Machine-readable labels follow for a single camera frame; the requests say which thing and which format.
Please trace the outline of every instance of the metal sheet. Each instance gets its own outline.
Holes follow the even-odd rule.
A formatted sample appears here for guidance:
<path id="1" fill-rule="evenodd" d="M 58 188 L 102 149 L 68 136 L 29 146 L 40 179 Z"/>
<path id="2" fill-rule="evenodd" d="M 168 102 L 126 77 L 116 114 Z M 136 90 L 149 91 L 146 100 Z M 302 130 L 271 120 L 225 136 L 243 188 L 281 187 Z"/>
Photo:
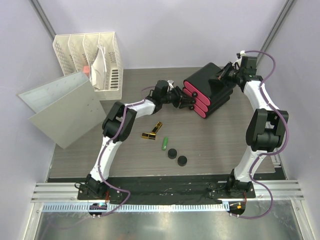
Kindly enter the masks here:
<path id="1" fill-rule="evenodd" d="M 268 201 L 248 202 L 245 215 L 265 212 Z M 59 230 L 48 219 L 68 227 L 87 213 L 43 213 L 36 240 L 302 240 L 290 201 L 276 201 L 265 217 L 237 219 L 227 212 L 115 213 L 101 219 L 88 218 L 78 225 Z"/>

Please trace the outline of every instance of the pink foam block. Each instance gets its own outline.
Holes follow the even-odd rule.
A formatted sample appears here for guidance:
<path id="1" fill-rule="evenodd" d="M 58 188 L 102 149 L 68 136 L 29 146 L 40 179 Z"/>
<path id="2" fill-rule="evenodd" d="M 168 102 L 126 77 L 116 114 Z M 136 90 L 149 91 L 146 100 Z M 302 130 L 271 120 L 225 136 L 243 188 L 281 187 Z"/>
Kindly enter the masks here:
<path id="1" fill-rule="evenodd" d="M 187 94 L 188 96 L 192 96 L 192 94 L 191 94 L 191 92 L 188 90 L 188 89 L 186 89 L 186 88 L 183 88 L 183 92 L 185 93 L 185 94 Z M 204 103 L 202 102 L 202 101 L 200 101 L 200 99 L 199 98 L 195 98 L 195 104 L 202 110 L 202 111 L 204 111 L 205 113 L 206 112 L 208 112 L 208 107 L 206 106 L 206 105 L 204 105 Z"/>
<path id="2" fill-rule="evenodd" d="M 194 111 L 199 114 L 202 118 L 206 118 L 206 113 L 204 111 L 201 110 L 200 107 L 198 107 L 197 105 L 194 105 Z"/>
<path id="3" fill-rule="evenodd" d="M 84 74 L 89 77 L 89 74 L 90 74 L 90 67 L 89 66 L 84 66 L 83 67 L 83 72 Z"/>
<path id="4" fill-rule="evenodd" d="M 203 93 L 201 93 L 198 89 L 196 89 L 193 85 L 191 85 L 190 82 L 184 81 L 184 86 L 189 90 L 189 92 L 198 93 L 197 98 L 200 99 L 201 102 L 203 102 L 205 105 L 210 106 L 210 100 L 207 98 Z"/>

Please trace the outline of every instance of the table surface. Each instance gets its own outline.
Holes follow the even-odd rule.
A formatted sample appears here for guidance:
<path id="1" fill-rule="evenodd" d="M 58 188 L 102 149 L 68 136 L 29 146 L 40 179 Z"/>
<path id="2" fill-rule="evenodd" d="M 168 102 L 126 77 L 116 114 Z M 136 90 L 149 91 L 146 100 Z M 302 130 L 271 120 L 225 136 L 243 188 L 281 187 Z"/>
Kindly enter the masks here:
<path id="1" fill-rule="evenodd" d="M 123 103 L 142 99 L 141 89 L 154 86 L 158 80 L 174 80 L 183 86 L 183 80 L 198 67 L 128 69 L 123 73 Z M 106 113 L 115 101 L 102 101 Z M 246 131 L 253 115 L 247 97 L 239 87 L 231 99 L 207 119 L 189 109 L 176 109 L 171 104 L 151 116 L 135 120 L 130 136 L 118 149 L 113 160 L 111 177 L 173 176 L 199 174 L 229 174 L 246 150 Z M 156 140 L 141 138 L 141 133 L 151 132 L 157 122 L 163 126 Z M 168 137 L 167 151 L 177 150 L 178 156 L 187 157 L 181 167 L 176 159 L 169 159 L 163 151 L 164 137 Z M 102 144 L 101 124 L 87 132 L 66 149 L 55 147 L 50 177 L 83 178 L 93 168 Z M 259 166 L 258 173 L 275 172 L 270 157 Z"/>

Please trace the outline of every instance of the paper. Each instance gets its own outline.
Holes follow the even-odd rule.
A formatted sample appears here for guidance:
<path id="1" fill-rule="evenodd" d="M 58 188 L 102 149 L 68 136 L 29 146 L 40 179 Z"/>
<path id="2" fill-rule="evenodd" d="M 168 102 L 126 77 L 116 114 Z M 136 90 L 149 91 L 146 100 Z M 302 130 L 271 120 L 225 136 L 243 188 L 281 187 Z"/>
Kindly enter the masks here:
<path id="1" fill-rule="evenodd" d="M 104 90 L 107 76 L 107 64 L 105 59 L 105 48 L 98 45 L 98 53 L 91 66 L 91 83 L 98 90 Z"/>

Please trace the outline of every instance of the pink and black cushion stack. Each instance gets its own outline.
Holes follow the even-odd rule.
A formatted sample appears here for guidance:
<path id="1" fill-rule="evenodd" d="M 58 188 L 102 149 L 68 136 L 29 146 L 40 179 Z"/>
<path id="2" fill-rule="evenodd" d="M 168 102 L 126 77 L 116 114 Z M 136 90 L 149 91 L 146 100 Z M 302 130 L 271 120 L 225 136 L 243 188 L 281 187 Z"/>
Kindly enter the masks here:
<path id="1" fill-rule="evenodd" d="M 196 96 L 194 111 L 204 119 L 230 99 L 236 86 L 233 82 L 220 82 L 220 71 L 220 67 L 210 62 L 183 81 L 183 92 Z"/>

